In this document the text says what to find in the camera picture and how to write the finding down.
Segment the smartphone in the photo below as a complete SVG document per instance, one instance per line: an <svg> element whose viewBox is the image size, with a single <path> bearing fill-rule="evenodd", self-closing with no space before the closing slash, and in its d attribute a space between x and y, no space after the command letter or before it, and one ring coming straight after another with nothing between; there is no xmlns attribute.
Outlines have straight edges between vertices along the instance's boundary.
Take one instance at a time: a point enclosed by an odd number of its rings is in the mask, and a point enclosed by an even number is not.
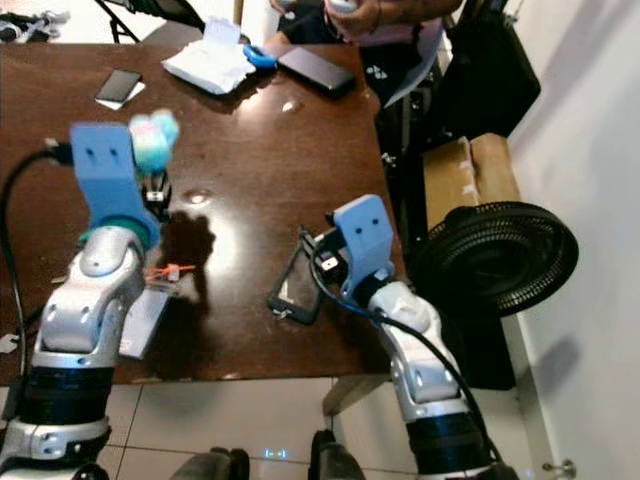
<svg viewBox="0 0 640 480"><path fill-rule="evenodd" d="M322 299L311 272L309 258L299 243L284 274L269 295L267 305L277 315L311 325Z"/></svg>
<svg viewBox="0 0 640 480"><path fill-rule="evenodd" d="M114 70L104 82L96 95L96 100L108 100L110 102L124 102L133 87L140 81L142 75L125 70Z"/></svg>
<svg viewBox="0 0 640 480"><path fill-rule="evenodd" d="M355 84L355 74L302 47L278 59L278 65L332 96L344 94Z"/></svg>

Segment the black cable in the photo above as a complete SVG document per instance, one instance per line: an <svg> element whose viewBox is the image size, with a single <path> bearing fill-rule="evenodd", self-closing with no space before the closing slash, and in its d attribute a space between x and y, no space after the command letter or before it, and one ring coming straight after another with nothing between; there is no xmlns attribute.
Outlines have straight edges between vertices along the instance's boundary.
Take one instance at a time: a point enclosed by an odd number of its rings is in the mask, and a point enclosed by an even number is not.
<svg viewBox="0 0 640 480"><path fill-rule="evenodd" d="M414 338L419 340L420 343L422 343L425 347L427 347L429 349L429 351L431 351L431 353L433 353L433 355L440 362L442 362L444 367L448 370L448 372L451 374L453 379L458 384L458 387L460 388L460 390L462 390L462 393L464 394L464 396L467 399L467 402L469 403L469 409L471 410L471 413L474 416L474 418L475 418L475 420L476 420L476 422L478 424L478 428L480 429L480 434L482 435L482 438L485 441L486 448L489 451L493 452L495 460L497 460L498 462L502 463L502 455L500 455L500 452L498 451L497 447L495 446L495 444L489 438L489 433L487 432L487 426L486 426L486 423L484 421L484 417L482 416L482 412L480 411L480 407L478 406L478 402L476 401L473 393L471 392L471 389L467 385L467 382L464 379L464 377L462 377L462 375L451 364L451 362L442 354L442 352L440 352L440 350L438 350L438 348L433 343L431 343L429 340L427 340L417 330L414 330L413 328L408 327L404 323L400 323L400 322L398 322L396 320L393 320L391 318L384 317L384 316L382 316L382 315L380 315L378 313L370 312L368 310L365 310L363 308L358 307L357 305L353 305L351 303L345 302L344 300L341 300L340 298L338 298L334 293L332 293L327 288L325 283L322 281L322 279L320 278L320 274L318 273L318 266L316 264L316 259L319 258L320 251L321 251L321 248L320 248L321 245L322 245L322 241L318 242L315 245L315 247L313 248L313 250L311 252L310 259L309 259L309 269L311 270L311 276L313 277L313 279L314 279L316 285L318 286L318 288L320 289L320 291L324 295L326 295L331 301L336 303L338 306L340 306L342 308L345 308L346 310L349 310L350 312L353 312L353 313L355 313L355 314L357 314L357 315L359 315L361 317L364 317L364 318L367 318L367 319L371 320L376 326L378 326L380 324L385 324L385 325L389 325L391 327L395 327L398 330L413 336Z"/></svg>
<svg viewBox="0 0 640 480"><path fill-rule="evenodd" d="M11 289L13 291L13 298L16 303L16 310L18 313L18 331L20 336L20 375L24 376L27 368L27 335L25 328L24 308L22 306L22 296L20 294L20 281L18 279L18 271L16 268L16 261L11 249L11 243L9 242L9 227L7 222L7 213L9 210L9 200L11 198L11 190L15 186L20 176L32 165L40 160L52 159L57 160L61 164L71 164L72 154L71 147L67 144L57 145L52 148L40 150L39 152L32 153L28 157L16 165L9 173L4 185L2 187L2 193L0 195L0 245L2 246L2 253L7 264L7 272L9 273L9 279L11 281Z"/></svg>

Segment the dark wood tabletop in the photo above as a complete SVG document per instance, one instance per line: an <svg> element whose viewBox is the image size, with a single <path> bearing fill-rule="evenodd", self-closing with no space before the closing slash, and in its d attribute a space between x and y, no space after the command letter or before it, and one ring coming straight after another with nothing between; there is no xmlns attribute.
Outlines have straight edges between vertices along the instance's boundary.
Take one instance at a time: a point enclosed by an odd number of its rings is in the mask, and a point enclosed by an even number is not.
<svg viewBox="0 0 640 480"><path fill-rule="evenodd" d="M45 137L67 141L74 122L127 122L169 108L181 125L169 168L173 221L156 257L198 268L170 301L145 359L121 359L117 383L388 371L366 321L325 302L306 327L266 307L299 225L321 232L325 212L365 193L387 198L357 50L310 48L357 72L356 88L333 100L277 73L252 78L221 100L164 71L161 60L177 51L171 47L0 48L0 181ZM114 68L140 72L146 83L119 111L93 99ZM194 203L200 191L210 197ZM9 220L28 313L46 302L51 279L65 274L87 227L73 171L36 165L13 193ZM4 334L15 329L4 263L0 287ZM16 354L0 355L0 383L16 370Z"/></svg>

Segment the black fan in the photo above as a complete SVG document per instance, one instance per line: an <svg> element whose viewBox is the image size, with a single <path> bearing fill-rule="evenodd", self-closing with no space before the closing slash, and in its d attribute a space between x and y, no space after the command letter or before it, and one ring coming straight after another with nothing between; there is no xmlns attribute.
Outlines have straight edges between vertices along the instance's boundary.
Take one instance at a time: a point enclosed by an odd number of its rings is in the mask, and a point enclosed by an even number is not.
<svg viewBox="0 0 640 480"><path fill-rule="evenodd" d="M549 297L577 262L575 237L551 212L496 202L452 210L411 271L418 294L443 312L505 316Z"/></svg>

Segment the table leg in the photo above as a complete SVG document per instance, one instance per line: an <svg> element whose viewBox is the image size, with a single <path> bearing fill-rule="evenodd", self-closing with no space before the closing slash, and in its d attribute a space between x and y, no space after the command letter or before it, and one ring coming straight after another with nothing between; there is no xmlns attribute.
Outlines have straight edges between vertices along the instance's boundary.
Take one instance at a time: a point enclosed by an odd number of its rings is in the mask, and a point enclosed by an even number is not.
<svg viewBox="0 0 640 480"><path fill-rule="evenodd" d="M389 374L340 377L322 401L325 416L337 415L389 380Z"/></svg>

